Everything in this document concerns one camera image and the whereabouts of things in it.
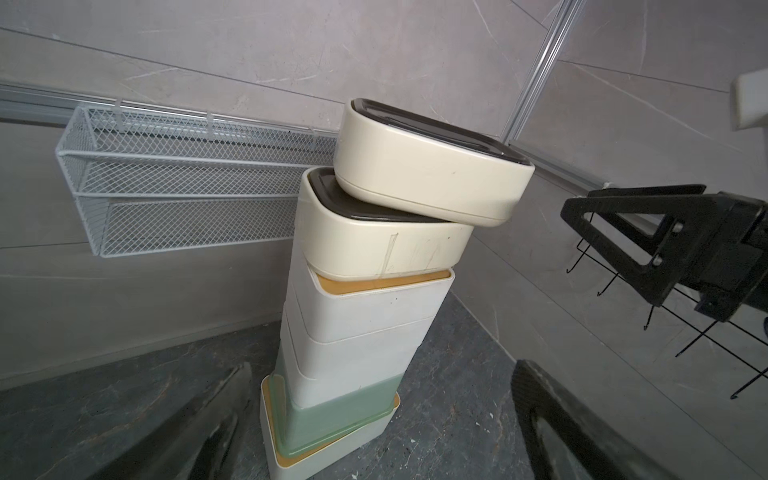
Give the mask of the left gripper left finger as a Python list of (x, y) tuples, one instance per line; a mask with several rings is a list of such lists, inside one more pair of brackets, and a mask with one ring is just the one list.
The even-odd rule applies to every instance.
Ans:
[(251, 365), (210, 384), (153, 432), (91, 475), (93, 479), (229, 479), (254, 406)]

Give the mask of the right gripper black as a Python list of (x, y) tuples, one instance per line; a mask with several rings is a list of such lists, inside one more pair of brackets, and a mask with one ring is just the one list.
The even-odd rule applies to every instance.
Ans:
[(695, 310), (728, 321), (767, 311), (767, 203), (703, 184), (607, 188), (567, 200), (561, 218), (649, 304), (682, 284)]

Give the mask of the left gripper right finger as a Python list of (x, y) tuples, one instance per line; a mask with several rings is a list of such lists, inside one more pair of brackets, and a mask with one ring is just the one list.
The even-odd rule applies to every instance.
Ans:
[(519, 360), (511, 393), (537, 479), (675, 479), (626, 440), (536, 362)]

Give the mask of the green square tissue box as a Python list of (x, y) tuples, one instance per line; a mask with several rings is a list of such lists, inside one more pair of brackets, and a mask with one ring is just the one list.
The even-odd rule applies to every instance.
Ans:
[(286, 456), (300, 454), (320, 440), (345, 435), (363, 423), (386, 415), (402, 378), (375, 384), (310, 408), (299, 408), (289, 396), (281, 372), (278, 354), (275, 370), (269, 375), (269, 386), (276, 397), (278, 446)]

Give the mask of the bamboo-lid tissue box front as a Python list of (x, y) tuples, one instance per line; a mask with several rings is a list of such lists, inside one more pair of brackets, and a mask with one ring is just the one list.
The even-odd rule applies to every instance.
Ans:
[(306, 377), (319, 380), (333, 373), (355, 371), (371, 380), (403, 373), (422, 344), (432, 321), (425, 319), (332, 342), (311, 338), (298, 304), (284, 304), (294, 359)]

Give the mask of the cream box dark lid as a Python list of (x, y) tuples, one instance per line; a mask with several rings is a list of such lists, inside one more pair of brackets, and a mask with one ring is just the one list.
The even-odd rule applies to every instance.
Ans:
[(365, 98), (345, 106), (333, 168), (359, 200), (475, 227), (507, 222), (535, 172), (516, 148)]
[(474, 228), (373, 205), (346, 193), (331, 167), (304, 172), (294, 244), (337, 281), (421, 275), (456, 265)]

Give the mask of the cream box dark lid back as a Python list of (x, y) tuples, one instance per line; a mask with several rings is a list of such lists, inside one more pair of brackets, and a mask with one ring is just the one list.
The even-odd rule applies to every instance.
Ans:
[(516, 148), (365, 98), (345, 106), (333, 168), (359, 200), (475, 227), (507, 222), (535, 172)]

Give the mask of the white box grey-blue lid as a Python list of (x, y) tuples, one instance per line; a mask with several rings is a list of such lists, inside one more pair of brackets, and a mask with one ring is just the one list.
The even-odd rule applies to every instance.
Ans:
[(309, 376), (300, 369), (293, 344), (281, 336), (281, 372), (291, 401), (299, 408), (310, 408), (395, 377), (401, 378), (407, 363), (399, 356), (373, 360), (352, 360), (330, 371)]

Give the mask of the large white bamboo-lid tissue box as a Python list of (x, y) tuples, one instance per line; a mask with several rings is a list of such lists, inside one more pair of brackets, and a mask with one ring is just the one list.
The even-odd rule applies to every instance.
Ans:
[(401, 397), (395, 393), (393, 406), (386, 415), (363, 423), (345, 435), (320, 440), (300, 454), (286, 456), (287, 451), (278, 446), (276, 397), (271, 392), (269, 379), (265, 377), (260, 384), (259, 418), (271, 479), (309, 479), (383, 434), (401, 405)]

